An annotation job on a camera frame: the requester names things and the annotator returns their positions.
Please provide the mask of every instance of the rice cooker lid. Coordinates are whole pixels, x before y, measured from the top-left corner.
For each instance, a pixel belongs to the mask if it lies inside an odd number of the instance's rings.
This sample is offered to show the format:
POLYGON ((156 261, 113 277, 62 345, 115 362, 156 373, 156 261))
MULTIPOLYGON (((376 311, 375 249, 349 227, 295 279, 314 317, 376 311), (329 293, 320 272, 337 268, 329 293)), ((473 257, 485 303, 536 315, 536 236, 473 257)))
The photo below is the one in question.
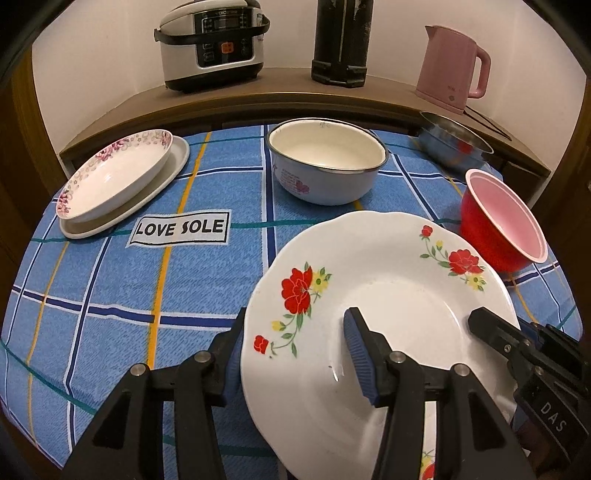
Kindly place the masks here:
POLYGON ((166 25, 172 20, 184 17, 185 15, 196 14, 206 10, 216 10, 218 8, 232 8, 232 7, 253 7, 260 8, 261 5, 256 0, 198 0, 196 2, 188 2, 179 5, 174 10, 168 12, 160 21, 160 27, 166 25))

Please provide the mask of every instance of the red bowl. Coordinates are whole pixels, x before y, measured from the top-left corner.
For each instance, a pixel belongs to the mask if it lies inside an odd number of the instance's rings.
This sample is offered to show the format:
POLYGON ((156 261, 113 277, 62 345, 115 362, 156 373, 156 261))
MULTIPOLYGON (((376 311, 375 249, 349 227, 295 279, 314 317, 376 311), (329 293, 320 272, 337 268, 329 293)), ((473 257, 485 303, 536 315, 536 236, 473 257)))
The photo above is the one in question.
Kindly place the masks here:
POLYGON ((466 173, 460 234, 497 272, 516 272, 548 258, 544 234, 527 205, 482 170, 466 173))

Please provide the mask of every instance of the white wall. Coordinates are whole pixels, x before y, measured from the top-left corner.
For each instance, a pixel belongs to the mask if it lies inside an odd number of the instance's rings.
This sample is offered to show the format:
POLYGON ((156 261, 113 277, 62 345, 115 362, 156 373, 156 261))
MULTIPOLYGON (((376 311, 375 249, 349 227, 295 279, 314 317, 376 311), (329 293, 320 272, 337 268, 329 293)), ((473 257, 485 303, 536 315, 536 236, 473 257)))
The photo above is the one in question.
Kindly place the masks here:
MULTIPOLYGON (((316 0, 260 1, 271 20, 265 65, 309 67, 316 0)), ((129 96, 163 83, 152 31, 180 3, 75 0, 42 33, 33 48, 35 85, 56 151, 129 96)), ((556 168, 586 77, 554 30, 522 0, 374 0, 369 74, 416 84, 427 46, 424 26, 431 24, 463 31, 491 55, 487 93, 470 105, 556 168)))

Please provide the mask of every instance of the pink electric kettle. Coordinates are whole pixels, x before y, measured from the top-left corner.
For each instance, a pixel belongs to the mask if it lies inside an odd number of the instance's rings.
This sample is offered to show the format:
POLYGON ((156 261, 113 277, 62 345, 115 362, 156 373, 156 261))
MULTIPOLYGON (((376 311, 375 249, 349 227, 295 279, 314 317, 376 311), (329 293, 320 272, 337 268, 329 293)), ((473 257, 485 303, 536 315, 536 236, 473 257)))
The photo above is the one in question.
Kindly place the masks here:
POLYGON ((491 57, 470 37, 451 28, 425 26, 429 43, 416 94, 455 113, 463 113, 469 98, 481 98, 491 72, 491 57), (480 58, 478 88, 470 92, 476 57, 480 58))

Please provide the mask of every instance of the rice cooker handle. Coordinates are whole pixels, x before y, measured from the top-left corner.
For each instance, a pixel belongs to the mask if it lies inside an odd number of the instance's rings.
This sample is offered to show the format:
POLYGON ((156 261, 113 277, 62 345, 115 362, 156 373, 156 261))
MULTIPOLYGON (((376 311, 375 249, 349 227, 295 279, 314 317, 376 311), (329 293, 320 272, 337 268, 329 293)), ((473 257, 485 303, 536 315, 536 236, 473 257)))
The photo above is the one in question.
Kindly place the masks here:
POLYGON ((263 35, 269 31, 271 21, 262 16, 262 25, 248 28, 234 28, 210 33, 198 33, 191 35, 167 35, 162 30, 154 29, 154 41, 166 43, 166 45, 198 45, 200 43, 216 43, 220 41, 239 41, 243 38, 252 38, 263 35))

